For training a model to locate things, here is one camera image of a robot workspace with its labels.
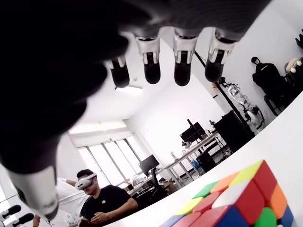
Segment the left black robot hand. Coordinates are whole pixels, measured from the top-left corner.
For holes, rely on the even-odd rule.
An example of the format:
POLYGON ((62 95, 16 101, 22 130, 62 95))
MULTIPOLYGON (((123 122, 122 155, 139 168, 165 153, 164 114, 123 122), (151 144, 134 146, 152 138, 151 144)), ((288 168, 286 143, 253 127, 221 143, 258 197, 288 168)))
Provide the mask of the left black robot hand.
POLYGON ((21 211, 20 205, 14 205, 10 207, 9 209, 3 211, 0 213, 0 226, 1 227, 21 227, 23 224, 31 221, 34 219, 33 213, 27 213, 23 215, 22 217, 5 224, 4 221, 7 220, 10 216, 15 215, 16 213, 21 211))

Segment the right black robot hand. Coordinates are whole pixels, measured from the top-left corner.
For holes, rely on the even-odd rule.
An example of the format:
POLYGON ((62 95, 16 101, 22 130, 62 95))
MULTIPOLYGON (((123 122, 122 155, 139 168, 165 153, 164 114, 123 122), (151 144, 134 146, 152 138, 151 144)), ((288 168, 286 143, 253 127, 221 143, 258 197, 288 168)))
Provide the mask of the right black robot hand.
POLYGON ((56 155, 61 136, 111 72, 126 87, 125 53, 134 34, 145 78, 160 80, 160 37, 174 29, 174 79, 190 80, 201 31, 212 27, 205 66, 217 82, 234 45, 267 0, 3 0, 0 3, 0 162, 20 200, 47 220, 59 207, 56 155))

